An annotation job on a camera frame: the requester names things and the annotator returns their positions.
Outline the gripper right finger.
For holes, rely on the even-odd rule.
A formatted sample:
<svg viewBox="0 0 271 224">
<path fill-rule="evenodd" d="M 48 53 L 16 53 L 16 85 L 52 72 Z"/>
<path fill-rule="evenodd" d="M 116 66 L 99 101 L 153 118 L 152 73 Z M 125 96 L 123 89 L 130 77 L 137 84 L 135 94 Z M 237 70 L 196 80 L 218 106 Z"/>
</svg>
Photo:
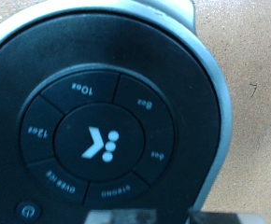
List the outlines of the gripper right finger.
<svg viewBox="0 0 271 224">
<path fill-rule="evenodd" d="M 189 210 L 187 224 L 266 224 L 254 213 L 203 212 Z"/>
</svg>

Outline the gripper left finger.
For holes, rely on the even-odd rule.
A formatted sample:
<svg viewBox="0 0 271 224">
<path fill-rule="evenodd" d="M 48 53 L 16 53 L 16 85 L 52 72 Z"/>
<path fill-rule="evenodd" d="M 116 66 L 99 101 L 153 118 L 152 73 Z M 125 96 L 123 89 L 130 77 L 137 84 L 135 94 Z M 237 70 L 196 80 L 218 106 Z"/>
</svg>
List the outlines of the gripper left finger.
<svg viewBox="0 0 271 224">
<path fill-rule="evenodd" d="M 155 209 L 92 210 L 84 224 L 157 224 Z"/>
</svg>

